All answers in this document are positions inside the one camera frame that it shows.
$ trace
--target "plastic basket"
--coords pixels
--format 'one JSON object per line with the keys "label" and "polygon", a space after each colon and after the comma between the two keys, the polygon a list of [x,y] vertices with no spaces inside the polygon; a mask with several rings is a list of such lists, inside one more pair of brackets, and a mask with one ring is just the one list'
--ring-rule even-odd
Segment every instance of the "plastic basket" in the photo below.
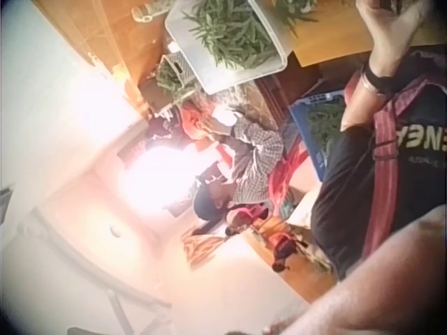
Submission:
{"label": "plastic basket", "polygon": [[228,69],[223,64],[216,66],[214,57],[190,32],[196,25],[186,20],[184,13],[192,14],[192,8],[200,1],[202,0],[177,1],[166,18],[165,26],[207,94],[212,95],[235,85],[278,73],[287,67],[287,57],[292,52],[291,33],[273,13],[270,1],[248,0],[271,37],[278,55],[258,68],[249,70]]}
{"label": "plastic basket", "polygon": [[336,98],[344,98],[344,92],[334,91],[325,94],[317,94],[315,96],[310,96],[309,98],[297,100],[294,104],[289,106],[293,121],[298,126],[302,140],[306,145],[307,152],[309,152],[309,156],[314,164],[316,174],[321,181],[323,181],[326,171],[326,159],[322,148],[315,143],[312,136],[309,120],[307,119],[307,113],[309,111],[308,106],[318,103],[327,103],[328,101],[334,101]]}
{"label": "plastic basket", "polygon": [[182,88],[184,88],[194,79],[194,72],[192,71],[191,67],[189,66],[188,62],[183,57],[183,54],[181,52],[163,55],[161,57],[161,61],[167,62],[169,66],[174,70],[180,83],[182,84]]}

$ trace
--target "wooden floor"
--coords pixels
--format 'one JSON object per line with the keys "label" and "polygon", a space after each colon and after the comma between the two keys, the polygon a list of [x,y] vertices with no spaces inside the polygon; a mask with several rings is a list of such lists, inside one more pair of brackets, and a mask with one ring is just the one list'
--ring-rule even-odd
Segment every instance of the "wooden floor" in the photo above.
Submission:
{"label": "wooden floor", "polygon": [[[283,226],[279,219],[273,218],[265,223],[262,229],[280,231],[283,229]],[[256,240],[250,231],[244,232],[244,238],[267,264],[271,265],[273,263],[272,251]],[[301,255],[292,255],[287,259],[287,265],[291,269],[278,276],[281,276],[286,283],[309,303],[314,302],[337,282],[334,274],[322,272]]]}

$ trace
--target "strap buckle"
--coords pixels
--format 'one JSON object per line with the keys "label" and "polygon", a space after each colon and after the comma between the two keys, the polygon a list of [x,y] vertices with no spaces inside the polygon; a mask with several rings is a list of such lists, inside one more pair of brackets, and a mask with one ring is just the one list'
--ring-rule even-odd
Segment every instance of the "strap buckle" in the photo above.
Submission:
{"label": "strap buckle", "polygon": [[[394,144],[394,143],[396,144],[395,153],[390,154],[390,155],[384,155],[384,156],[376,155],[377,148],[384,147],[386,145]],[[399,139],[398,139],[398,137],[393,138],[392,140],[389,140],[389,141],[383,141],[381,143],[374,143],[374,145],[372,147],[372,159],[376,162],[391,161],[392,159],[396,159],[398,156],[399,156]]]}

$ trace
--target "black t-shirt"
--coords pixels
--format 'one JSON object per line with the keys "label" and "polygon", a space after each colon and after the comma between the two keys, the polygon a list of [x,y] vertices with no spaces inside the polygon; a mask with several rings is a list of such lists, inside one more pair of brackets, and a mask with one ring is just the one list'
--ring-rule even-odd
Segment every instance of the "black t-shirt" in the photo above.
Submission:
{"label": "black t-shirt", "polygon": [[[447,98],[428,86],[397,120],[400,140],[397,206],[392,231],[446,203]],[[312,210],[312,232],[340,280],[359,261],[374,189],[373,133],[351,127],[328,159]]]}

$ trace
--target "black wristband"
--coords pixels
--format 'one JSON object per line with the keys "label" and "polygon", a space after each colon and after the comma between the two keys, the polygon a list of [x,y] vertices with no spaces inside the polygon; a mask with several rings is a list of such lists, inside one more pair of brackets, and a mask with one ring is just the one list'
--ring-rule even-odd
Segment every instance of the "black wristband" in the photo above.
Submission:
{"label": "black wristband", "polygon": [[374,88],[380,93],[385,95],[391,95],[394,92],[394,77],[377,77],[369,67],[369,61],[366,62],[363,67],[363,73],[365,74],[368,82],[374,86]]}

